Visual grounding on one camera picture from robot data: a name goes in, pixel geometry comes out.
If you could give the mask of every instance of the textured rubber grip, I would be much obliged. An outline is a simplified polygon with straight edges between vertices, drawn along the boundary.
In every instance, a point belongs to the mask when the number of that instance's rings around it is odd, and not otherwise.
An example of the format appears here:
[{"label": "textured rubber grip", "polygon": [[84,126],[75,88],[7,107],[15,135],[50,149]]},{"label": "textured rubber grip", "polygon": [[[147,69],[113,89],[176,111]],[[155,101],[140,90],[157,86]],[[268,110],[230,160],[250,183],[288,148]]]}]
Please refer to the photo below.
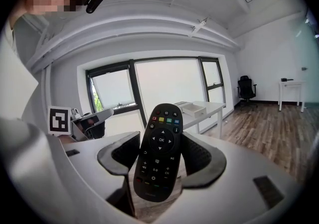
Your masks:
[{"label": "textured rubber grip", "polygon": [[187,132],[181,134],[181,153],[187,173],[181,181],[185,189],[211,185],[226,168],[226,157],[222,151]]},{"label": "textured rubber grip", "polygon": [[109,173],[126,176],[139,154],[139,149],[140,132],[135,132],[101,149],[97,159]]}]

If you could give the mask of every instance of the green foliage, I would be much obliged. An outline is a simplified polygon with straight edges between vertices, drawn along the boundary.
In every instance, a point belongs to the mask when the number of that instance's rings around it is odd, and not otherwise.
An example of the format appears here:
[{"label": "green foliage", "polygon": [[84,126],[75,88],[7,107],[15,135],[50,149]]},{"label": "green foliage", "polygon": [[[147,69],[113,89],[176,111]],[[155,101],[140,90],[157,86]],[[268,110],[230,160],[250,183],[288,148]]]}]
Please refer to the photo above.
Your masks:
[{"label": "green foliage", "polygon": [[99,99],[99,96],[96,92],[93,93],[93,96],[94,96],[94,104],[95,104],[95,107],[96,107],[96,111],[100,112],[103,110],[103,107],[102,107],[102,104],[101,104],[101,101]]}]

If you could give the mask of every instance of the white shirt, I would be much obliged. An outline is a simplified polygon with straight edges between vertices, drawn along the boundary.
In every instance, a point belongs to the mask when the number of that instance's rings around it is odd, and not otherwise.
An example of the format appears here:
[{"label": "white shirt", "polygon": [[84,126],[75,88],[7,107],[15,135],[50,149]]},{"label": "white shirt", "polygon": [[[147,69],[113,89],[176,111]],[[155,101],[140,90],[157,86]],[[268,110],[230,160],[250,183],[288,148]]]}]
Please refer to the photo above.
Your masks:
[{"label": "white shirt", "polygon": [[0,35],[0,117],[21,118],[38,85],[19,59],[15,37],[6,22]]}]

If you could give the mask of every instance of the black window frame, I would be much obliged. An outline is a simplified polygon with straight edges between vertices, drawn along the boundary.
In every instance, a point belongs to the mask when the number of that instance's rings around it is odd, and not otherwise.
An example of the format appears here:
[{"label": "black window frame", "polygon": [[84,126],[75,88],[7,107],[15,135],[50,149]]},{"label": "black window frame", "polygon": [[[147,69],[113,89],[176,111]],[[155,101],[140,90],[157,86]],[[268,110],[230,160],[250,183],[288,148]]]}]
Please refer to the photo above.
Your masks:
[{"label": "black window frame", "polygon": [[[91,70],[86,70],[86,85],[87,85],[87,92],[89,96],[89,102],[90,102],[90,107],[92,112],[96,112],[96,107],[94,103],[94,96],[93,96],[93,91],[92,91],[92,78],[101,76],[107,73],[112,73],[112,72],[118,72],[122,70],[128,70],[130,74],[130,81],[131,81],[131,86],[133,90],[133,96],[136,105],[134,106],[128,106],[128,107],[122,107],[119,109],[114,109],[114,115],[126,113],[126,112],[131,112],[135,110],[139,110],[141,113],[142,121],[144,127],[147,126],[147,120],[146,120],[146,114],[144,112],[143,104],[142,104],[142,98],[140,94],[140,88],[138,85],[138,80],[136,76],[136,70],[135,70],[135,63],[136,62],[143,62],[143,61],[157,61],[157,60],[169,60],[169,59],[196,59],[199,62],[200,66],[200,73],[202,77],[202,81],[204,83],[204,89],[205,89],[205,100],[209,102],[209,90],[213,90],[216,88],[222,87],[223,90],[223,100],[224,103],[226,102],[225,100],[225,90],[224,90],[224,81],[220,69],[220,64],[218,58],[209,58],[209,57],[193,57],[193,56],[172,56],[172,57],[155,57],[155,58],[145,58],[145,59],[130,59],[128,61],[124,62],[119,62],[119,63],[114,63],[110,65],[105,65],[102,67],[94,68]],[[205,75],[205,70],[203,66],[203,62],[214,62],[217,65],[217,70],[220,78],[220,84],[217,85],[212,85],[208,86],[207,85],[207,79]]]}]

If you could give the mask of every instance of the white table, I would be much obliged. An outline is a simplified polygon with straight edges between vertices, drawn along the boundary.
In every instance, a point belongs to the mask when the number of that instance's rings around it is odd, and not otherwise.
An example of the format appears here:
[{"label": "white table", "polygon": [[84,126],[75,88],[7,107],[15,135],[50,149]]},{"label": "white table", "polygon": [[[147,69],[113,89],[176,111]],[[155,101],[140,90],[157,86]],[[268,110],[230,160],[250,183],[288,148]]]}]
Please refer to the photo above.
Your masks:
[{"label": "white table", "polygon": [[284,95],[284,87],[298,87],[299,88],[299,97],[297,101],[297,106],[299,106],[299,102],[301,104],[301,112],[304,112],[305,108],[305,93],[304,93],[304,86],[305,81],[287,81],[287,82],[279,82],[279,110],[281,111],[282,103],[283,103],[283,95]]},{"label": "white table", "polygon": [[195,101],[193,102],[194,105],[198,105],[201,107],[206,107],[206,114],[201,115],[198,118],[194,118],[188,114],[183,113],[183,129],[187,129],[191,126],[196,125],[196,133],[199,133],[199,123],[203,120],[213,116],[217,113],[217,130],[218,130],[218,139],[221,138],[222,132],[222,121],[223,121],[223,108],[226,104],[223,103],[211,103],[211,102],[202,102],[202,101]]}]

